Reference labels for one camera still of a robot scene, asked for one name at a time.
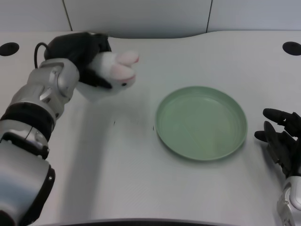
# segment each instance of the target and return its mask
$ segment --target green plate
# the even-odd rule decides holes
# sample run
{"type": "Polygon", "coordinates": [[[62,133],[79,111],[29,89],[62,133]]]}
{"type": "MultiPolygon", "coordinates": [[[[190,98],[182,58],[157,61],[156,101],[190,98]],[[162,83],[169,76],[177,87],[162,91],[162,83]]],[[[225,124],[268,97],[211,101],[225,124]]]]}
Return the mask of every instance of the green plate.
{"type": "Polygon", "coordinates": [[[209,87],[187,87],[169,94],[159,105],[156,128],[176,153],[195,160],[216,160],[237,150],[247,135],[239,104],[209,87]]]}

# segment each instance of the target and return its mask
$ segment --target round black hole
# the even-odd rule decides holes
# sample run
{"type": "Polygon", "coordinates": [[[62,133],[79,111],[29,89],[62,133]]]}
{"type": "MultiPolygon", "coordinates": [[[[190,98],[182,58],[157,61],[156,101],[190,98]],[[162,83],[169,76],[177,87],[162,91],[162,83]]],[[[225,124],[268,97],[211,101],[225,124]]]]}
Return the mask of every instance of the round black hole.
{"type": "Polygon", "coordinates": [[[300,56],[301,55],[301,45],[297,42],[288,41],[283,44],[283,50],[293,56],[300,56]]]}
{"type": "Polygon", "coordinates": [[[15,54],[19,50],[19,45],[14,42],[6,43],[0,46],[0,55],[7,57],[15,54]]]}

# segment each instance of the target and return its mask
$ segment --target table surface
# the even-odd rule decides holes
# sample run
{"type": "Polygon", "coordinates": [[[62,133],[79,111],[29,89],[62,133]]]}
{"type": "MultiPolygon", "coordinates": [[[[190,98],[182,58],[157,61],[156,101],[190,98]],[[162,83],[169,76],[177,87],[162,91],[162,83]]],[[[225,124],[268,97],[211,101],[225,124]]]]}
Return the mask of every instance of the table surface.
{"type": "MultiPolygon", "coordinates": [[[[33,70],[35,45],[62,34],[0,33],[0,45],[20,45],[15,55],[0,57],[0,112],[33,70]]],[[[285,178],[253,134],[263,129],[264,108],[301,113],[301,56],[282,50],[287,41],[301,43],[301,32],[109,38],[113,52],[139,51],[136,83],[116,95],[78,85],[49,142],[56,180],[34,225],[118,218],[280,225],[276,203],[285,178]],[[195,85],[226,92],[246,113],[246,142],[228,158],[190,161],[168,150],[157,136],[160,101],[195,85]]]]}

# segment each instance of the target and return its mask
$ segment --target rabbit ear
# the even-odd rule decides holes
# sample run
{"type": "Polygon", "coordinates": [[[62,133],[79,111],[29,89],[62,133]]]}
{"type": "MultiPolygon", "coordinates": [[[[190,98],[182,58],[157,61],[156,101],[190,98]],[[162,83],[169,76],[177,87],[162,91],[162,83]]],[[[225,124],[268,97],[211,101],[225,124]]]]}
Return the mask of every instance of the rabbit ear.
{"type": "Polygon", "coordinates": [[[122,65],[131,66],[139,61],[139,54],[136,51],[117,54],[116,61],[122,65]]]}
{"type": "Polygon", "coordinates": [[[114,80],[127,80],[135,76],[135,71],[121,64],[114,64],[111,68],[111,79],[114,80]]]}

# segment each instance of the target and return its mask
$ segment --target black cable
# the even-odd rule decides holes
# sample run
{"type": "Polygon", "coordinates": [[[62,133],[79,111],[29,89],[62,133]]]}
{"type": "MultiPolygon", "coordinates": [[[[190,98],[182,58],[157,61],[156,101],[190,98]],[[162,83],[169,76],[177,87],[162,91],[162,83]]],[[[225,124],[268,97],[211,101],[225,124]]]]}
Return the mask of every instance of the black cable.
{"type": "Polygon", "coordinates": [[[34,67],[38,68],[38,62],[37,62],[37,55],[38,55],[38,49],[40,46],[45,46],[46,50],[48,51],[48,53],[50,54],[50,50],[47,44],[45,44],[44,42],[40,42],[36,48],[34,49],[34,67]]]}

